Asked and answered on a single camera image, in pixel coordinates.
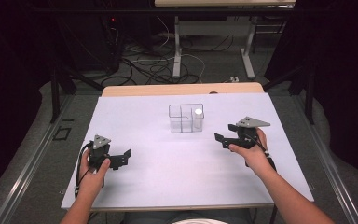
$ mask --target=person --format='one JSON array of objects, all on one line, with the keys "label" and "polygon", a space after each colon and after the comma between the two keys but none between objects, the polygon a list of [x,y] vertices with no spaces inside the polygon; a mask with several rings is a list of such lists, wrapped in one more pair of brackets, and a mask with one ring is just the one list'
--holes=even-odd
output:
[{"label": "person", "polygon": [[[259,136],[259,141],[264,148],[267,148],[267,137],[261,129],[257,129],[257,134]],[[294,189],[283,177],[281,177],[269,164],[263,150],[258,145],[250,149],[239,147],[236,145],[229,145],[228,147],[231,151],[244,157],[248,166],[254,171],[254,173],[261,179],[261,181],[266,186],[268,193],[270,194],[272,200],[275,202],[278,210],[281,213],[283,220],[286,223],[334,223],[333,220],[326,215],[322,210],[320,210],[315,204],[308,201],[304,196],[302,196],[296,189]],[[81,162],[80,171],[81,174],[85,174],[89,167],[87,162],[87,157],[90,154],[90,151],[87,150]],[[110,160],[105,160],[101,166],[98,173],[93,174],[89,173],[84,176],[81,184],[78,196],[71,206],[67,214],[62,220],[63,224],[66,223],[87,223],[89,212],[94,202],[96,196],[98,195],[101,186],[103,184],[103,178],[106,174],[107,169],[109,168]],[[228,209],[228,212],[231,212],[233,216],[236,216],[236,219],[241,218],[241,215],[238,216],[238,211]],[[206,214],[213,215],[220,212],[216,210],[205,211]],[[154,214],[154,212],[145,212],[145,213],[127,213],[125,216],[125,223],[145,223],[142,215],[147,216],[147,214]],[[161,220],[163,223],[173,223],[174,219]]]}]

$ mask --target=forearm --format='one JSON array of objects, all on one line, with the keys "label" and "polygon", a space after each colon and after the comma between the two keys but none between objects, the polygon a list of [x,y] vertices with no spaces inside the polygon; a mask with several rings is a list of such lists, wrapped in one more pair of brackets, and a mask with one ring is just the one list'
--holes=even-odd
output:
[{"label": "forearm", "polygon": [[275,171],[259,176],[286,223],[333,223],[317,206],[308,201]]},{"label": "forearm", "polygon": [[90,198],[81,198],[79,195],[61,221],[61,224],[87,223],[92,203],[93,200]]}]

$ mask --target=person's right hand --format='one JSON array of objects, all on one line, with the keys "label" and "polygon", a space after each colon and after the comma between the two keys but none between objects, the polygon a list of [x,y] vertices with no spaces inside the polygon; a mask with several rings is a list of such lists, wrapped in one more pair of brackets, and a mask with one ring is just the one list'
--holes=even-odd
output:
[{"label": "person's right hand", "polygon": [[[261,143],[263,148],[267,149],[266,135],[261,129],[257,128],[256,130],[257,130],[259,142]],[[228,148],[231,151],[236,152],[241,156],[243,156],[245,158],[246,163],[258,176],[262,175],[263,172],[273,170],[273,168],[269,164],[269,161],[266,158],[266,155],[263,152],[263,149],[261,149],[261,147],[258,145],[255,145],[250,149],[246,149],[243,147],[236,146],[234,144],[230,144]]]}]

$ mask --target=gray carpet floor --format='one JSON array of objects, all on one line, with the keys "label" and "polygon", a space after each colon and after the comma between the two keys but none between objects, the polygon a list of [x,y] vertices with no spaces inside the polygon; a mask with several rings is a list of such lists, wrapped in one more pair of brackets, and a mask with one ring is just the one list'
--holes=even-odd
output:
[{"label": "gray carpet floor", "polygon": [[[224,37],[190,38],[191,48],[210,49],[220,43]],[[266,35],[257,38],[255,54],[251,60],[256,73],[255,81],[262,84],[267,81],[263,78],[264,71],[269,63],[271,53],[279,39],[278,35]],[[238,76],[240,81],[250,81],[245,75],[242,66],[239,47],[241,39],[234,38],[231,47],[225,51],[196,52],[189,50],[192,56],[186,56],[183,63],[186,64],[189,73],[201,76],[204,83],[219,83],[229,80],[232,76]],[[150,57],[131,57],[133,61],[149,60]],[[130,68],[125,64],[120,66],[118,76],[128,76]],[[136,74],[134,78],[138,84],[145,84],[147,77]],[[105,85],[115,85],[122,79],[107,80]],[[98,92],[82,82],[76,83],[78,92],[74,96],[63,96],[62,102],[68,102],[60,120],[55,124],[53,135],[60,138],[63,133],[59,129],[70,129],[66,140],[54,140],[54,136],[46,140],[46,133],[51,130],[49,120],[51,117],[51,97],[47,84],[40,91],[43,94],[43,104],[39,110],[33,126],[24,138],[12,163],[0,179],[0,214],[7,204],[7,197],[13,194],[16,181],[23,174],[24,165],[34,156],[34,152],[40,144],[46,140],[46,151],[40,157],[40,161],[34,164],[34,172],[30,176],[30,182],[25,186],[19,200],[12,204],[12,212],[5,218],[9,223],[58,223],[65,214],[61,209],[62,189],[67,187],[74,170],[78,150],[82,147],[84,136],[88,129],[94,106],[97,103]],[[304,96],[290,96],[287,92],[287,83],[283,83],[268,92],[281,119],[283,128],[292,145],[303,173],[313,186],[312,194],[315,203],[321,207],[336,223],[350,223],[341,208],[335,189],[332,187],[325,170],[321,165],[316,144],[311,138],[307,123],[303,119],[302,112],[296,106],[297,101],[302,101]],[[315,127],[322,137],[324,144],[328,146],[329,128],[324,117],[323,109],[314,104]],[[349,194],[358,209],[358,171],[339,158],[334,157],[341,178],[344,180]],[[256,223],[268,223],[271,208],[260,208],[257,211]],[[122,219],[122,213],[102,213],[96,216],[90,223],[117,224]],[[278,215],[275,223],[284,223]]]}]

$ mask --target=hand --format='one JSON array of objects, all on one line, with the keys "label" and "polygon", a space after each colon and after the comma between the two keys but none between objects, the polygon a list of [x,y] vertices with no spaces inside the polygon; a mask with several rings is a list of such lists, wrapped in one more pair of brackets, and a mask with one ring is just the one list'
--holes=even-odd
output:
[{"label": "hand", "polygon": [[81,158],[80,178],[84,176],[80,182],[78,197],[87,197],[94,201],[103,186],[103,179],[110,166],[110,160],[105,159],[99,171],[94,174],[95,169],[89,167],[88,157],[90,149],[87,149]]},{"label": "hand", "polygon": [[[256,130],[257,130],[259,142],[261,143],[263,148],[267,149],[266,135],[261,129],[256,128]],[[231,151],[236,152],[241,156],[243,156],[246,160],[246,163],[258,176],[260,176],[263,172],[273,170],[271,165],[269,164],[269,161],[266,158],[266,155],[263,152],[263,149],[261,149],[261,147],[258,145],[255,145],[250,149],[246,149],[243,147],[236,146],[234,144],[230,144],[228,148]]]}]

